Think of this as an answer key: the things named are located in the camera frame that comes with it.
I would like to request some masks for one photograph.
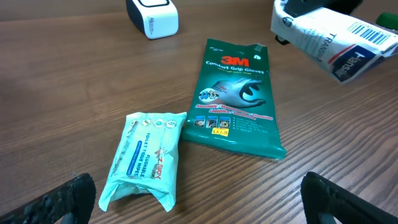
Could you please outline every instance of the yellow sticker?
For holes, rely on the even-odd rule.
[[[229,129],[228,128],[213,128],[211,133],[228,137]]]

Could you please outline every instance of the hand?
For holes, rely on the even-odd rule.
[[[261,80],[252,80],[250,78],[241,78],[236,81],[218,81],[212,87],[218,92],[218,99],[208,103],[224,104],[235,108],[260,106],[266,101],[263,99],[245,100],[243,93],[252,96],[253,92],[251,89],[259,91],[257,85],[261,84]]]

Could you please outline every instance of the brown wood surface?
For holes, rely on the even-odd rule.
[[[188,110],[212,37],[268,46],[287,157],[181,142],[171,212],[135,195],[106,213],[96,203],[92,223],[303,223],[299,190],[310,170],[398,216],[398,61],[341,86],[274,40],[271,10],[271,2],[181,7],[177,35],[152,41],[124,12],[1,22],[0,213],[73,173],[93,176],[98,202],[125,115]]]

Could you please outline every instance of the circular icon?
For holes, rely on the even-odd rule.
[[[177,125],[177,122],[174,121],[174,120],[170,120],[170,121],[167,121],[167,122],[166,122],[166,127],[170,128],[170,129],[171,129],[171,128],[175,128],[176,125]]]
[[[146,120],[143,120],[143,121],[141,122],[141,124],[144,125],[144,126],[148,126],[148,125],[150,125],[151,123],[152,123],[152,121],[151,121],[150,119],[146,119]]]
[[[156,128],[161,128],[161,127],[163,127],[163,125],[164,125],[164,120],[162,120],[162,119],[157,119],[157,120],[154,122],[154,126],[155,126]]]
[[[218,98],[218,93],[216,90],[212,88],[205,88],[199,93],[199,99],[202,100],[202,102],[211,102],[215,99]]]
[[[134,126],[134,125],[136,125],[136,124],[138,124],[138,123],[139,123],[138,121],[131,121],[130,125],[131,125],[131,126]]]

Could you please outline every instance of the wipes package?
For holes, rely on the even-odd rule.
[[[208,39],[183,139],[282,159],[267,47]]]
[[[99,207],[131,194],[152,194],[170,211],[175,205],[177,144],[186,113],[127,115]]]
[[[304,51],[340,83],[398,53],[398,35],[321,7],[293,18],[275,0],[271,31]]]

